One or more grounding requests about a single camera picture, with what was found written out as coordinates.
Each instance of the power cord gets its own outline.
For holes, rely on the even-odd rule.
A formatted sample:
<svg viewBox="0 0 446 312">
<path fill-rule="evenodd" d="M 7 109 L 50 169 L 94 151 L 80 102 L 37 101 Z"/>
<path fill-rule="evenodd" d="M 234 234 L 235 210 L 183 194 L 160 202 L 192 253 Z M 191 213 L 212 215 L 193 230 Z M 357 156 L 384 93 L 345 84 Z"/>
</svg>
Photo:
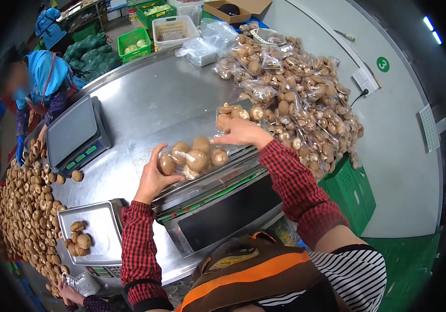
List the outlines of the power cord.
<svg viewBox="0 0 446 312">
<path fill-rule="evenodd" d="M 353 107 L 353 104 L 355 104 L 355 102 L 361 98 L 363 95 L 368 95 L 369 94 L 369 89 L 365 89 L 363 90 L 362 94 L 360 94 L 354 101 L 353 103 L 351 103 L 351 105 L 349 107 Z"/>
</svg>

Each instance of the hand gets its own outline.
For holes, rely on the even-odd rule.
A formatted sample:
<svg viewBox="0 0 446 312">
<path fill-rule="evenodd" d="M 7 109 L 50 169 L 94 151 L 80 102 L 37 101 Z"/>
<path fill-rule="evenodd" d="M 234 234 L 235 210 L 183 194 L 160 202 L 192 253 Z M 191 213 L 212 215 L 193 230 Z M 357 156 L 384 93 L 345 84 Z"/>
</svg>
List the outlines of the hand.
<svg viewBox="0 0 446 312">
<path fill-rule="evenodd" d="M 23 135 L 19 135 L 17 137 L 17 151 L 15 153 L 15 157 L 17 158 L 17 162 L 18 165 L 20 167 L 22 167 L 22 165 L 24 164 L 24 140 L 25 140 L 25 136 Z"/>
<path fill-rule="evenodd" d="M 166 143 L 157 145 L 152 151 L 149 163 L 143 166 L 142 178 L 133 198 L 134 201 L 150 205 L 166 185 L 185 179 L 182 175 L 163 176 L 157 169 L 159 153 L 166 146 L 168 146 Z"/>
<path fill-rule="evenodd" d="M 64 279 L 58 280 L 57 288 L 66 306 L 73 306 L 75 303 L 83 305 L 85 297 L 74 289 L 74 287 L 69 286 Z"/>
<path fill-rule="evenodd" d="M 266 130 L 245 119 L 234 118 L 230 120 L 228 128 L 230 129 L 230 134 L 212 138 L 211 144 L 252 144 L 260 150 L 273 140 L 273 137 Z"/>
<path fill-rule="evenodd" d="M 43 128 L 41 131 L 39 131 L 39 135 L 37 137 L 37 140 L 41 143 L 40 150 L 43 149 L 43 146 L 46 144 L 46 130 L 48 127 L 46 125 L 43 125 Z"/>
</svg>

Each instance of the white plastic basket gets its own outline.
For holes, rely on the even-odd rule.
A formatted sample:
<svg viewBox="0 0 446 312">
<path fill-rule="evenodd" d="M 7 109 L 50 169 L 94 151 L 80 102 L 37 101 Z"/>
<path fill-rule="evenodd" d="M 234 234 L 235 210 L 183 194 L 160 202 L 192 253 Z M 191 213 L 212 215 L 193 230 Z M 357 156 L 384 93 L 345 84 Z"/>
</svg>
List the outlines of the white plastic basket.
<svg viewBox="0 0 446 312">
<path fill-rule="evenodd" d="M 283 41 L 281 43 L 268 42 L 268 38 L 272 37 L 274 34 L 278 34 L 278 32 L 273 29 L 267 29 L 267 28 L 251 29 L 250 33 L 252 34 L 253 40 L 258 43 L 269 44 L 270 46 L 282 46 L 287 43 L 287 41 Z"/>
<path fill-rule="evenodd" d="M 190 38 L 199 36 L 199 32 L 190 16 L 170 16 L 152 21 L 154 44 L 157 51 L 178 46 Z M 166 40 L 170 36 L 179 36 L 181 39 Z"/>
</svg>

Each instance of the black and white striped sleeve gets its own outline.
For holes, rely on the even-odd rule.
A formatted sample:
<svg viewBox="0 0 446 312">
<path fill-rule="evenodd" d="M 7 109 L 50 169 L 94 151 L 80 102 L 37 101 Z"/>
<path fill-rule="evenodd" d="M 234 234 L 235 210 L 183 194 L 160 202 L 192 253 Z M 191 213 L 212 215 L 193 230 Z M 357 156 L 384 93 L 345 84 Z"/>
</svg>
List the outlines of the black and white striped sleeve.
<svg viewBox="0 0 446 312">
<path fill-rule="evenodd" d="M 387 282 L 381 253 L 369 245 L 350 245 L 333 253 L 308 254 L 352 311 L 378 309 Z"/>
</svg>

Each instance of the red checkered sleeve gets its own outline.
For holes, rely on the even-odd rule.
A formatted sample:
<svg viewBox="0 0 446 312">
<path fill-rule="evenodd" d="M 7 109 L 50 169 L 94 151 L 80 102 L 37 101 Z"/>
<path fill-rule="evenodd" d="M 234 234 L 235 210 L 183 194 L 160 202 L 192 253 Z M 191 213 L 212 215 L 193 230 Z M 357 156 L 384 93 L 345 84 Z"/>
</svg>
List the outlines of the red checkered sleeve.
<svg viewBox="0 0 446 312">
<path fill-rule="evenodd" d="M 282 198 L 282 210 L 298 222 L 297 233 L 314 249 L 318 240 L 337 225 L 349 226 L 336 203 L 315 181 L 313 173 L 299 162 L 292 148 L 277 140 L 260 150 L 259 162 L 270 172 L 273 189 Z"/>
<path fill-rule="evenodd" d="M 150 205 L 133 201 L 121 211 L 122 233 L 121 283 L 128 293 L 134 311 L 172 310 L 162 288 L 162 270 L 156 261 L 152 223 L 156 217 Z"/>
</svg>

